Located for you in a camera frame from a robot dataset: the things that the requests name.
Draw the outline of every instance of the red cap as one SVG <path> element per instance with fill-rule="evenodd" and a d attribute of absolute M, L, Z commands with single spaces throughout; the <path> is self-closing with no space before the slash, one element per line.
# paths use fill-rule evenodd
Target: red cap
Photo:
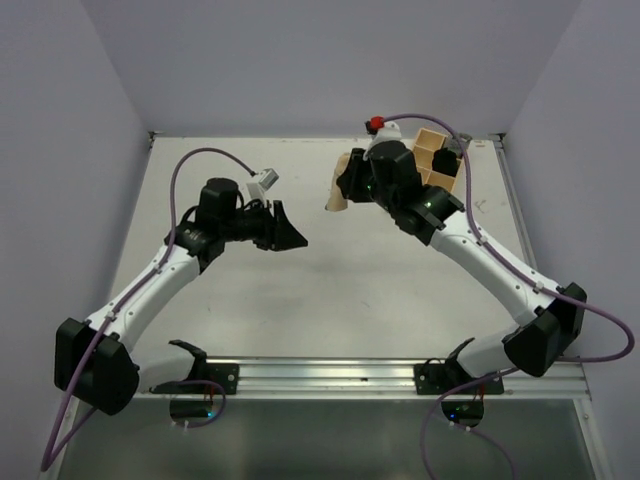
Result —
<path fill-rule="evenodd" d="M 379 130 L 384 127 L 384 117 L 371 117 L 371 127 Z"/>

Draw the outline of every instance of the white table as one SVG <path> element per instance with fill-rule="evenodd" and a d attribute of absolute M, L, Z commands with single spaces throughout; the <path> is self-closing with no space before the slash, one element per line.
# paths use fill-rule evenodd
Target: white table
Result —
<path fill-rule="evenodd" d="M 136 353 L 174 338 L 210 355 L 425 358 L 509 325 L 501 305 L 459 266 L 402 233 L 375 205 L 324 210 L 338 156 L 367 139 L 159 138 L 126 241 L 114 292 L 149 262 L 169 229 L 171 172 L 187 151 L 215 146 L 280 180 L 269 192 L 309 240 L 290 252 L 250 243 L 225 253 L 182 290 L 144 333 Z M 522 258 L 493 143 L 470 150 L 474 213 Z M 200 154 L 181 172 L 178 218 L 210 177 L 249 177 L 224 157 Z M 456 192 L 464 197 L 465 181 Z"/>

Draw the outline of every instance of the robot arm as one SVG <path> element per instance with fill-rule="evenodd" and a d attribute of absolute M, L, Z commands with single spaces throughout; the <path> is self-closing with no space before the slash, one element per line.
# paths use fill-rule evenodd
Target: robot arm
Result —
<path fill-rule="evenodd" d="M 266 201 L 264 193 L 277 180 L 269 169 L 248 185 L 251 200 L 236 207 L 240 196 L 237 183 L 226 178 L 210 179 L 200 202 L 189 209 L 175 230 L 175 243 L 167 261 L 168 238 L 157 255 L 122 293 L 84 322 L 68 319 L 56 333 L 55 384 L 65 390 L 80 358 L 112 309 L 126 299 L 109 324 L 74 389 L 74 395 L 99 410 L 113 415 L 121 411 L 137 391 L 176 380 L 199 380 L 206 373 L 206 353 L 180 340 L 169 342 L 149 357 L 134 352 L 144 330 L 182 288 L 195 280 L 232 241 L 251 240 L 262 250 L 283 251 L 306 247 L 307 240 L 289 223 L 281 201 Z M 195 218 L 189 214 L 195 211 Z M 127 297 L 132 287 L 153 274 Z"/>
<path fill-rule="evenodd" d="M 336 167 L 335 186 L 346 200 L 375 202 L 405 233 L 415 236 L 464 268 L 509 312 L 514 325 L 505 331 L 460 344 L 442 364 L 427 363 L 423 373 L 448 390 L 473 378 L 507 368 L 542 376 L 580 333 L 584 310 L 540 291 L 542 286 L 578 300 L 586 293 L 578 285 L 561 288 L 520 261 L 484 229 L 478 241 L 463 204 L 446 190 L 422 185 L 411 150 L 400 141 L 393 122 L 375 134 L 369 148 L 353 149 L 346 164 Z M 336 199 L 330 200 L 328 210 Z M 484 247 L 490 242 L 514 268 L 537 279 L 523 283 Z"/>

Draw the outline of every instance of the wooden organizer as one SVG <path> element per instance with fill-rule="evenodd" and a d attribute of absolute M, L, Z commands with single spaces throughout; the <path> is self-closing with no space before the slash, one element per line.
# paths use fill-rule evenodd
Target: wooden organizer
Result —
<path fill-rule="evenodd" d="M 416 135 L 412 151 L 416 159 L 416 167 L 418 167 L 418 171 L 422 176 L 422 184 L 437 185 L 451 193 L 460 177 L 460 171 L 462 170 L 460 165 L 462 161 L 458 159 L 458 170 L 455 177 L 434 172 L 432 169 L 433 154 L 442 148 L 447 138 L 448 137 L 442 133 L 421 128 L 418 135 Z"/>

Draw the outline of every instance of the beige object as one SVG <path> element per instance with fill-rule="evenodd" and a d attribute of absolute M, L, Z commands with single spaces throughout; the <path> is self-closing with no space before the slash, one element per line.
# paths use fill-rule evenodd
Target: beige object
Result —
<path fill-rule="evenodd" d="M 448 137 L 433 130 L 421 128 L 413 145 L 413 156 L 416 159 L 416 167 L 422 176 L 423 185 L 436 185 L 448 192 L 453 192 L 458 177 L 460 176 L 460 160 L 458 160 L 458 172 L 455 177 L 434 172 L 432 169 L 433 154 L 442 148 Z"/>
<path fill-rule="evenodd" d="M 331 193 L 329 194 L 329 201 L 324 207 L 325 210 L 328 210 L 330 212 L 340 212 L 342 210 L 346 210 L 349 206 L 347 200 L 342 196 L 340 187 L 338 187 L 338 185 L 336 184 L 336 180 L 338 180 L 338 177 L 342 175 L 347 169 L 349 157 L 350 155 L 348 153 L 343 153 L 342 155 L 340 155 L 338 163 L 336 164 L 336 168 L 333 171 L 333 179 L 331 180 Z"/>

